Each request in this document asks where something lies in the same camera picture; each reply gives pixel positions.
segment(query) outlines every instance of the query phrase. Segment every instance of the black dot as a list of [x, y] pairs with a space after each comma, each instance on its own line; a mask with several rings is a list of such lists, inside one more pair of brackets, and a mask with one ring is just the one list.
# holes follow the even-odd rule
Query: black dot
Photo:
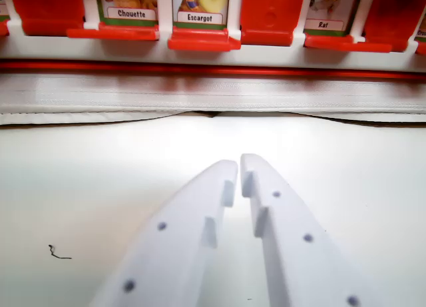
[[167, 227], [167, 224], [165, 222], [161, 222], [157, 226], [158, 230], [164, 230], [164, 229], [166, 229], [166, 227]]
[[349, 296], [347, 298], [347, 303], [350, 306], [359, 306], [359, 300], [358, 300], [357, 296]]
[[312, 235], [311, 235], [311, 234], [306, 234], [306, 235], [304, 236], [304, 240], [305, 240], [306, 242], [313, 242], [313, 241], [314, 241], [314, 238], [312, 237]]
[[123, 290], [125, 292], [131, 292], [134, 289], [135, 283], [134, 280], [129, 279], [124, 283]]

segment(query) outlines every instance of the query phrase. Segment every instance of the white table surface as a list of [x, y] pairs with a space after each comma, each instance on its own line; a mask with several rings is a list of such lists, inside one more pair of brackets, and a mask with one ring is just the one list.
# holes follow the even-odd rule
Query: white table surface
[[[384, 306], [426, 302], [426, 129], [297, 115], [176, 115], [0, 128], [0, 306], [86, 306], [138, 227], [194, 175], [266, 158]], [[261, 241], [239, 186], [200, 306], [267, 306]], [[59, 260], [49, 253], [56, 246]]]

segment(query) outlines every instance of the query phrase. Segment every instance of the card label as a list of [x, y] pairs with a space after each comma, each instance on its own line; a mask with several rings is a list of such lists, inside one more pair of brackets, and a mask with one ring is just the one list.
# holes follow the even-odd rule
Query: card label
[[178, 22], [222, 24], [222, 14], [178, 12]]

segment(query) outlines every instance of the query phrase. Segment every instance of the red plastic frame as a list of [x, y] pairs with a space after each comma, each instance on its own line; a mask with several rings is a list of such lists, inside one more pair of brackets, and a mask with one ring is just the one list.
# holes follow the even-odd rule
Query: red plastic frame
[[416, 54], [426, 55], [426, 43], [417, 41], [419, 46], [417, 46]]
[[354, 43], [353, 37], [347, 35], [345, 37], [336, 36], [312, 36], [306, 35], [305, 46], [314, 49], [330, 49], [334, 51], [345, 52], [379, 52], [389, 53], [392, 51], [390, 44], [375, 43]]
[[241, 43], [290, 46], [303, 0], [242, 0]]
[[228, 30], [181, 29], [173, 27], [168, 48], [181, 51], [229, 52], [240, 49], [241, 42], [229, 36]]
[[82, 29], [83, 0], [13, 0], [27, 35], [67, 36], [68, 29]]
[[148, 63], [115, 63], [88, 61], [0, 60], [0, 69], [68, 70], [81, 72], [183, 73], [191, 75], [251, 75], [266, 77], [357, 77], [413, 80], [426, 82], [425, 73], [352, 71], [339, 69], [288, 69], [273, 67], [240, 67], [210, 65], [172, 65]]
[[373, 0], [364, 27], [365, 42], [354, 43], [349, 35], [306, 35], [305, 46], [351, 52], [402, 52], [425, 6], [426, 0]]
[[8, 19], [0, 23], [0, 36], [9, 35], [9, 30], [7, 29], [7, 22], [8, 22]]
[[68, 29], [67, 36], [76, 39], [120, 39], [127, 41], [155, 41], [158, 25], [154, 27], [115, 26], [99, 23], [96, 29]]

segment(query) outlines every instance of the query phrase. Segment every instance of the red plastic holder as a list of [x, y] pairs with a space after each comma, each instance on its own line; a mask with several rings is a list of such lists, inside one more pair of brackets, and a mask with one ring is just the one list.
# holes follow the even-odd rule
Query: red plastic holder
[[426, 0], [373, 0], [364, 26], [365, 42], [350, 36], [306, 36], [305, 46], [357, 52], [403, 52], [420, 20]]
[[426, 0], [373, 0], [365, 22], [365, 41], [402, 52], [420, 20]]
[[303, 0], [242, 0], [241, 43], [290, 46]]
[[8, 19], [0, 23], [0, 37], [9, 35], [9, 30], [7, 29], [7, 22]]
[[127, 41], [155, 41], [158, 25], [153, 27], [115, 26], [99, 23], [97, 29], [69, 29], [67, 36], [76, 39], [120, 39]]
[[426, 43], [417, 41], [419, 46], [417, 46], [416, 54], [426, 55]]
[[389, 53], [392, 50], [390, 44], [354, 43], [353, 37], [346, 35], [338, 36], [312, 36], [306, 35], [305, 47], [313, 49], [329, 49], [345, 52], [378, 52]]
[[82, 29], [83, 0], [13, 0], [27, 35], [67, 36], [68, 29]]
[[229, 52], [240, 49], [241, 42], [229, 36], [228, 30], [181, 29], [173, 27], [168, 48], [181, 51]]

